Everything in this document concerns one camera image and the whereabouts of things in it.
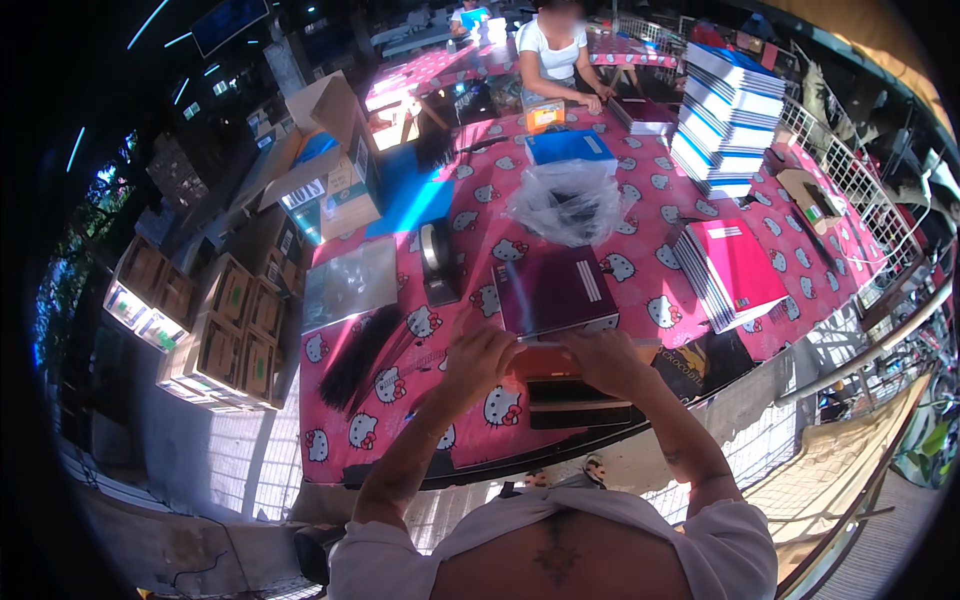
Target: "white t-shirt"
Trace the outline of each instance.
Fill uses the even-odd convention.
[[[407,532],[393,525],[347,523],[347,536],[330,556],[330,597],[428,600],[440,563],[565,508],[670,542],[694,600],[772,600],[776,593],[777,551],[767,518],[756,506],[719,500],[689,518],[679,533],[649,502],[630,493],[534,488],[474,510],[430,556],[423,556]]]
[[[516,32],[516,50],[530,50],[540,57],[540,76],[554,81],[573,77],[573,63],[580,56],[580,49],[587,45],[587,31],[577,28],[573,43],[562,50],[550,50],[546,36],[537,21],[524,23]]]

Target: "shoe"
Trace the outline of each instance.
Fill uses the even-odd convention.
[[[546,473],[542,468],[535,468],[523,476],[523,486],[525,488],[546,488]]]
[[[603,485],[607,478],[607,468],[603,466],[603,459],[596,454],[590,454],[584,461],[584,475],[594,482]]]

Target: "forearm tattoo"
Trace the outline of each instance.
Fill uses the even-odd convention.
[[[680,464],[680,450],[664,452],[663,458],[666,459],[666,462],[669,463],[671,467],[675,467],[676,465]]]
[[[538,550],[537,557],[534,559],[535,563],[540,563],[540,567],[546,571],[546,576],[550,578],[556,588],[564,584],[570,570],[573,569],[573,564],[580,558],[580,554],[576,550],[560,544],[562,522],[572,513],[572,509],[565,509],[547,519],[547,533],[550,537],[551,547],[546,550]]]

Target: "pink tablecloth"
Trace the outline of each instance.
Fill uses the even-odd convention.
[[[802,338],[817,321],[846,303],[871,277],[844,256],[873,259],[878,247],[859,217],[851,211],[844,224],[824,236],[839,276],[829,273],[810,242],[793,222],[785,192],[767,167],[756,175],[754,190],[761,200],[741,210],[733,201],[705,202],[674,166],[666,139],[630,137],[608,114],[591,115],[583,108],[568,114],[568,125],[593,128],[620,160],[620,189],[636,204],[613,237],[598,249],[597,260],[607,270],[607,283],[620,309],[617,326],[635,338],[660,338],[680,346],[708,331],[707,315],[690,283],[679,270],[666,238],[680,217],[743,218],[780,272],[790,300],[779,318],[770,315],[738,330],[757,360],[773,356],[785,342]],[[464,305],[471,319],[502,326],[499,302],[492,293],[491,266],[505,260],[550,252],[551,245],[502,215],[507,197],[518,187],[528,160],[523,129],[516,117],[468,126],[483,130],[478,137],[506,134],[509,139],[482,153],[461,158],[444,170],[455,181],[450,219],[454,243],[464,271],[464,300],[432,309],[426,305],[420,267],[420,240],[415,234],[395,234],[399,301],[409,315],[417,342],[384,373],[353,421],[331,412],[320,401],[318,385],[339,347],[356,335],[362,322],[344,322],[303,336],[300,358],[300,421],[303,435],[303,474],[313,482],[337,483],[343,469],[379,458],[402,429],[403,417],[415,398],[440,381],[445,368],[449,324]],[[802,165],[822,177],[809,157],[778,147],[788,164]],[[353,250],[364,241],[363,230],[321,246],[314,264]],[[457,420],[438,448],[450,452],[457,468],[515,456],[559,440],[579,430],[533,431],[528,427],[523,386],[508,376],[473,409]]]
[[[636,64],[676,68],[677,58],[647,48],[642,41],[620,36],[587,34],[592,64]],[[380,66],[367,94],[367,109],[374,110],[406,96],[421,96],[435,89],[489,75],[518,70],[516,45],[476,48],[468,46],[456,54],[445,47],[429,48],[419,55]]]

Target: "ceiling light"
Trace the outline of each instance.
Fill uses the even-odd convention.
[[[168,2],[170,2],[170,0],[163,0],[162,2],[160,2],[160,6],[156,7],[156,10],[154,11],[154,13],[147,18],[147,20],[144,22],[143,25],[140,26],[140,31],[136,32],[136,36],[133,36],[133,39],[131,39],[130,43],[127,44],[127,50],[131,49],[131,47],[133,46],[133,43],[136,42],[136,39],[140,37],[140,34],[143,33],[143,30],[147,29],[147,25],[150,25],[150,22],[154,20],[154,17],[156,16],[156,14],[160,12],[160,9],[167,6]]]
[[[187,32],[187,33],[183,34],[182,36],[178,37],[177,39],[171,39],[171,40],[168,41],[167,43],[163,44],[163,47],[164,47],[164,48],[169,48],[170,46],[174,45],[174,44],[177,43],[178,41],[180,41],[180,40],[182,40],[182,39],[187,39],[188,37],[190,37],[190,36],[192,36],[192,35],[193,35],[193,34],[192,34],[191,32]]]
[[[174,106],[176,106],[176,105],[177,105],[177,102],[180,101],[180,96],[183,95],[183,91],[186,89],[186,85],[189,84],[189,83],[190,83],[190,78],[189,78],[189,77],[186,78],[185,80],[183,80],[183,87],[180,88],[180,93],[177,94],[177,100],[174,100]]]
[[[74,144],[73,144],[73,152],[70,153],[70,160],[67,161],[67,163],[66,163],[66,172],[67,172],[67,173],[70,172],[70,167],[73,166],[73,157],[77,155],[77,148],[80,147],[80,138],[84,136],[84,132],[85,132],[85,131],[86,131],[86,127],[81,127],[81,128],[80,128],[80,133],[77,135],[77,141],[74,142]]]

